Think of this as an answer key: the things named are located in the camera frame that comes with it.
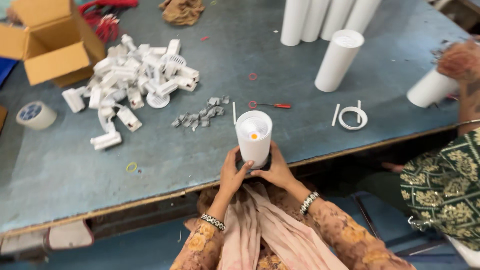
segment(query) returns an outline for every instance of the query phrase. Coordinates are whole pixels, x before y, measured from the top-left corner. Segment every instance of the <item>tape roll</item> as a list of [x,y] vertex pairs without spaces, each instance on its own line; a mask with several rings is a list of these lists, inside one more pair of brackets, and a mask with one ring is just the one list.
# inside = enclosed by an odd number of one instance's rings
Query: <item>tape roll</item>
[[[348,112],[348,111],[356,112],[361,117],[361,124],[358,127],[349,126],[349,125],[345,124],[345,122],[343,121],[343,114]],[[368,117],[367,117],[367,114],[364,111],[362,111],[361,109],[359,109],[357,107],[346,107],[338,115],[338,122],[340,123],[340,125],[342,125],[344,128],[346,128],[348,130],[359,130],[367,124]]]
[[48,128],[55,122],[57,113],[42,101],[34,101],[25,105],[17,114],[17,123],[33,130]]

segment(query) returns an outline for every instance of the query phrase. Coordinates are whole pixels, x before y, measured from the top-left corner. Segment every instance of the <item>woman's left hand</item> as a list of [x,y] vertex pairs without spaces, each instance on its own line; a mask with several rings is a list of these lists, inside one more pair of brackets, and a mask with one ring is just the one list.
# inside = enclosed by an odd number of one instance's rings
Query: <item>woman's left hand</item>
[[253,166],[253,161],[248,161],[243,167],[237,170],[235,163],[237,162],[237,154],[240,154],[240,147],[237,146],[230,150],[225,159],[225,163],[220,173],[220,191],[219,193],[233,197],[235,192],[240,188],[247,171]]

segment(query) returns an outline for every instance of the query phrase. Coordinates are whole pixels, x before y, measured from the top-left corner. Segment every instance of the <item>silver bracelet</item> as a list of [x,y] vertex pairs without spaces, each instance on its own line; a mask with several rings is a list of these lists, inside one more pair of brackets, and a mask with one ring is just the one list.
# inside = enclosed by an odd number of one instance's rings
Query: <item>silver bracelet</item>
[[225,224],[221,223],[220,221],[218,221],[216,218],[214,217],[211,217],[207,214],[203,214],[202,215],[202,220],[212,224],[213,226],[217,227],[219,230],[221,231],[224,231],[225,230]]
[[458,124],[456,124],[456,125],[457,125],[457,126],[460,126],[460,125],[466,125],[466,124],[478,123],[478,122],[480,122],[480,119],[471,120],[471,121],[466,121],[466,122],[458,123]]
[[313,191],[310,195],[308,195],[308,197],[305,199],[305,201],[300,207],[300,214],[305,216],[308,213],[308,208],[310,208],[310,205],[312,205],[313,201],[319,197],[320,195],[318,195],[316,191]]

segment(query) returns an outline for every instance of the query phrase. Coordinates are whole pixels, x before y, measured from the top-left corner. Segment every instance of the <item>floral sleeve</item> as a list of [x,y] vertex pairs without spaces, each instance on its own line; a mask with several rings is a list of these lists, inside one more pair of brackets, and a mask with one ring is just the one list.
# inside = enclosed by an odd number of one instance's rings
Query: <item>floral sleeve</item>
[[223,233],[198,220],[170,270],[215,270],[220,261]]
[[320,210],[310,213],[320,234],[335,249],[338,258],[350,270],[414,270],[395,256],[385,244],[358,225],[351,216],[331,202],[320,201]]

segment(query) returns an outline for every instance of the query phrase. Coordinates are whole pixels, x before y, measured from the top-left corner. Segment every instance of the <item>table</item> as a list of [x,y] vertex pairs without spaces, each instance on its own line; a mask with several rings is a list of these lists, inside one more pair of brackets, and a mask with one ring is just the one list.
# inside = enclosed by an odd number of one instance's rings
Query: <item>table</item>
[[[201,73],[200,84],[193,93],[174,92],[164,109],[146,105],[135,111],[144,124],[135,133],[116,119],[123,139],[117,147],[99,152],[90,144],[90,138],[103,134],[96,110],[73,114],[63,89],[49,82],[29,86],[22,65],[12,72],[0,91],[0,104],[10,112],[0,137],[0,233],[25,233],[217,184],[227,151],[237,145],[231,104],[209,128],[192,132],[170,126],[178,115],[202,109],[210,97],[230,95],[238,116],[249,110],[251,100],[293,104],[290,110],[261,108],[273,120],[273,140],[293,166],[449,129],[456,121],[454,102],[422,109],[405,95],[433,67],[430,50],[444,39],[468,37],[422,0],[382,2],[364,46],[333,93],[313,84],[328,43],[286,47],[274,32],[281,31],[284,1],[217,1],[213,6],[207,1],[192,27],[166,24],[158,4],[141,1],[122,15],[121,30],[137,45],[161,47],[179,38],[181,55]],[[202,42],[205,36],[210,38]],[[249,80],[251,73],[258,79]],[[46,130],[15,122],[18,110],[34,100],[58,112]],[[357,132],[332,127],[336,104],[356,106],[357,100],[368,114],[367,126]],[[356,115],[345,119],[353,123]],[[142,173],[126,172],[130,162]]]

